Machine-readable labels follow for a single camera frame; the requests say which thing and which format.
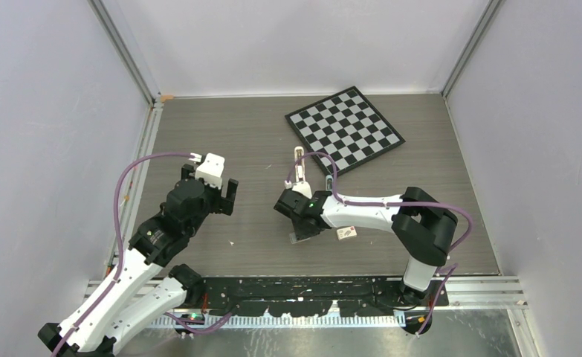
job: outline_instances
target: white wall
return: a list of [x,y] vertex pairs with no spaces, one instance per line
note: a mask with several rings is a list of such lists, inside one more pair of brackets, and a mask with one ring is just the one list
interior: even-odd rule
[[147,105],[86,1],[0,1],[0,356],[80,304]]
[[487,0],[118,0],[163,94],[440,91]]
[[449,104],[547,356],[582,356],[582,1],[507,1]]

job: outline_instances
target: black square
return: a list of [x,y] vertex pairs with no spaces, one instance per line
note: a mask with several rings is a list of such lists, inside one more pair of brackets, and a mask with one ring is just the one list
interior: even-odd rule
[[[319,146],[321,149],[318,151],[329,154],[339,161],[339,164],[336,165],[339,169],[339,175],[404,143],[404,139],[393,129],[391,123],[372,106],[356,87],[350,87],[319,100],[285,117],[306,149],[311,149],[313,145]],[[338,123],[341,126],[339,130],[335,131],[334,127],[338,126]],[[378,142],[380,146],[375,144],[377,139],[374,135],[380,138]],[[397,138],[394,144],[389,143],[391,139],[387,140],[387,138],[393,138],[390,135],[395,135]],[[363,148],[365,154],[362,156],[369,156],[362,160],[354,157],[354,154],[360,155],[361,153],[360,147],[363,145],[360,143],[363,145],[371,144],[373,147]],[[342,151],[348,152],[348,150],[349,155],[342,153]],[[318,157],[313,157],[313,159],[326,175],[333,173],[332,165],[325,163]]]
[[374,150],[372,150],[371,147],[364,147],[362,150],[363,154],[365,154],[365,156],[370,156],[371,154],[374,153]]
[[356,163],[356,158],[353,155],[348,155],[346,156],[346,162],[348,163],[348,165],[352,165],[354,163]]
[[346,145],[341,141],[341,140],[337,140],[334,143],[332,143],[334,145],[334,147],[336,147],[337,149],[341,150],[342,148],[346,147]]
[[342,158],[343,158],[343,155],[341,155],[341,153],[340,153],[340,152],[338,152],[338,151],[335,151],[335,152],[333,152],[333,153],[332,153],[332,155],[330,155],[330,156],[331,156],[331,157],[332,157],[332,158],[333,158],[335,161],[336,161],[336,160],[340,160],[340,159],[342,159]]
[[319,142],[323,145],[323,148],[321,150],[323,150],[323,152],[328,154],[328,152],[326,152],[325,148],[326,148],[326,145],[330,145],[332,143],[332,141],[330,141],[330,139],[328,139],[327,136],[324,136],[323,138],[319,139]]

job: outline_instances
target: checkered board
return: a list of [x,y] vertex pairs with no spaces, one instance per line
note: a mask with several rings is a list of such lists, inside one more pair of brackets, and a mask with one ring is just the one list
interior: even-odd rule
[[[356,87],[292,112],[286,120],[307,151],[325,152],[334,159],[339,175],[404,143]],[[314,158],[326,175],[332,174],[330,160]]]

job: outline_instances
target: robotic arm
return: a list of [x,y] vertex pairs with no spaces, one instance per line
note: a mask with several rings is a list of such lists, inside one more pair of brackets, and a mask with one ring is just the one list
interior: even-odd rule
[[72,315],[60,324],[46,324],[41,328],[39,338],[50,351],[74,328],[58,356],[113,356],[161,314],[201,297],[204,291],[201,276],[182,264],[175,266],[152,292],[126,307],[148,280],[188,246],[210,213],[229,216],[233,212],[238,181],[230,179],[226,196],[222,197],[224,158],[214,154],[197,158],[195,161],[201,164],[196,169],[189,164],[181,168],[181,180],[168,193],[160,211],[140,224],[130,239],[129,248],[121,257],[123,272],[100,304],[79,326],[74,326],[78,317],[114,281],[115,269]]
[[[407,303],[420,304],[436,269],[446,264],[457,217],[441,208],[387,207],[387,202],[436,202],[422,189],[408,187],[404,194],[390,197],[341,196],[345,205],[329,191],[307,193],[300,181],[282,192],[274,209],[293,222],[298,241],[314,237],[330,228],[350,225],[394,233],[411,254],[399,292]],[[384,202],[384,206],[363,206],[362,202]]]

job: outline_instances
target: gray wood grain tabletop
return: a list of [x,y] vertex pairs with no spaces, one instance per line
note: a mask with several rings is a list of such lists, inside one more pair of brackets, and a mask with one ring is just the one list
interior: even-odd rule
[[[496,274],[498,267],[468,178],[459,145],[438,94],[370,95],[372,104],[407,141],[345,174],[339,191],[350,196],[391,196],[408,186],[470,212],[476,227],[451,253],[457,274]],[[225,179],[239,184],[232,216],[204,222],[171,265],[186,263],[204,276],[402,274],[408,253],[394,235],[358,229],[358,237],[337,241],[334,231],[292,245],[289,219],[273,210],[300,145],[284,115],[321,97],[175,99],[165,103],[153,152],[184,151],[224,156]],[[180,158],[149,165],[137,224],[157,213],[179,180]],[[307,161],[313,190],[324,174]],[[460,219],[456,237],[465,230]]]

